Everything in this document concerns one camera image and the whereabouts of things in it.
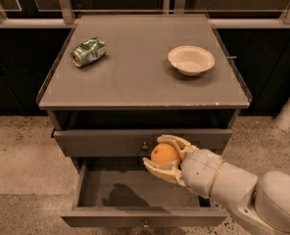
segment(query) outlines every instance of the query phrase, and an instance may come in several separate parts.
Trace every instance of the speckled floor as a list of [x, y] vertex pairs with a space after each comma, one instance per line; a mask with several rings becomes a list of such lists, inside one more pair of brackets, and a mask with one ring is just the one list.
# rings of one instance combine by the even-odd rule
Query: speckled floor
[[[0, 117], [0, 235], [247, 234], [231, 217], [218, 227], [68, 227], [59, 214], [72, 207], [77, 172], [51, 131], [48, 117]], [[223, 156], [258, 176], [269, 170], [290, 174], [290, 130], [278, 129], [271, 117], [239, 117]]]

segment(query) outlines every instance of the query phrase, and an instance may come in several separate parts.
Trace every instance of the orange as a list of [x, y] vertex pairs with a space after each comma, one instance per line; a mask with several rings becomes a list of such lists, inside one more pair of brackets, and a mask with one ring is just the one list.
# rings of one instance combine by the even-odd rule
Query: orange
[[157, 164], [176, 161], [180, 165], [181, 157], [172, 145], [159, 144], [151, 153], [151, 161]]

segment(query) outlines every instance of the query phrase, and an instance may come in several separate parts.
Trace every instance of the soda can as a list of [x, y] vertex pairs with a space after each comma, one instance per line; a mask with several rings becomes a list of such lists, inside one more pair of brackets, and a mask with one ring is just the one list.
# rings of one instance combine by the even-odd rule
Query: soda can
[[99, 60], [106, 52], [105, 41], [99, 37], [94, 37], [75, 47], [71, 56], [74, 64], [81, 68]]

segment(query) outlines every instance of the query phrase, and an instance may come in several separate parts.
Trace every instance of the white bowl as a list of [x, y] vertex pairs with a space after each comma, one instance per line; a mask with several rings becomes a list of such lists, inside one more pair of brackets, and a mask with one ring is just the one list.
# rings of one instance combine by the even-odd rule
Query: white bowl
[[168, 54], [171, 64], [185, 75], [197, 75], [211, 69], [215, 58], [209, 51], [196, 46], [180, 46]]

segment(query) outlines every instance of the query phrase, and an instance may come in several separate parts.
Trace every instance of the closed drawer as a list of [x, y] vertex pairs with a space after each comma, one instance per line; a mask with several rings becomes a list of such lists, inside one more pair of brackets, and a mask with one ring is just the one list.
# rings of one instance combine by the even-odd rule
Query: closed drawer
[[72, 227], [217, 226], [226, 211], [149, 173], [137, 158], [85, 159], [71, 211]]
[[231, 129], [88, 129], [55, 131], [67, 157], [149, 156], [163, 134], [180, 136], [199, 148], [223, 150]]

